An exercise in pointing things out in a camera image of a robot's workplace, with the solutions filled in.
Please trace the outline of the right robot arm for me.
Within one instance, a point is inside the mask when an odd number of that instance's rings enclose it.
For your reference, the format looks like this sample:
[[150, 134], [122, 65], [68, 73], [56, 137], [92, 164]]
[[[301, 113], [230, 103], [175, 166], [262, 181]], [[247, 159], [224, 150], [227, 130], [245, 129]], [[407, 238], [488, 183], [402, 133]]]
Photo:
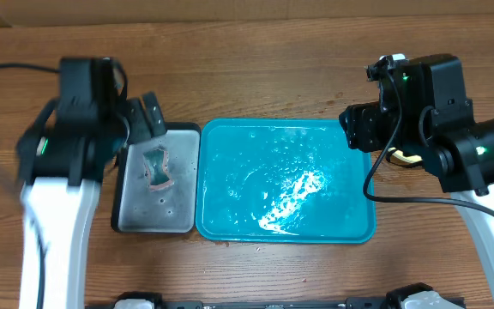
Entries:
[[379, 161], [416, 156], [437, 177], [437, 202], [454, 206], [466, 223], [494, 301], [494, 119], [475, 120], [456, 56], [387, 55], [365, 72], [379, 98], [340, 115], [348, 146]]

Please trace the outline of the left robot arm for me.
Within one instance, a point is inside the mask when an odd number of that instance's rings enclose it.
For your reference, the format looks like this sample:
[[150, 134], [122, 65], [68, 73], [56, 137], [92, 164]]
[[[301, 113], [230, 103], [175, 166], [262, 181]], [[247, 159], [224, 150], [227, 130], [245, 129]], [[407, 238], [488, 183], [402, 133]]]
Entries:
[[128, 96], [112, 58], [62, 58], [59, 96], [16, 145], [23, 187], [21, 308], [83, 308], [87, 251], [105, 166], [166, 133], [153, 93]]

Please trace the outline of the yellow plate front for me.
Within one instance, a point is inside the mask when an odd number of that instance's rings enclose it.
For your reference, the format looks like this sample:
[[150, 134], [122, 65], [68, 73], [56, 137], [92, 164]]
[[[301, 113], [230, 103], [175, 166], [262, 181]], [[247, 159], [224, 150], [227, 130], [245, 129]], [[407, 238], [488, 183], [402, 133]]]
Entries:
[[417, 155], [406, 155], [397, 148], [390, 148], [385, 160], [395, 166], [403, 168], [415, 168], [423, 166], [423, 160]]

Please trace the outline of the pink green sponge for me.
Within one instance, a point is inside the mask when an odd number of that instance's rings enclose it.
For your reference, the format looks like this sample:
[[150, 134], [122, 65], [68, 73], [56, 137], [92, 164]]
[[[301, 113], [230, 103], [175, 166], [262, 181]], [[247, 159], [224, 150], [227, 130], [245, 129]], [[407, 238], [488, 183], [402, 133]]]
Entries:
[[169, 154], [165, 149], [149, 150], [143, 154], [143, 160], [150, 191], [161, 191], [174, 184], [168, 169]]

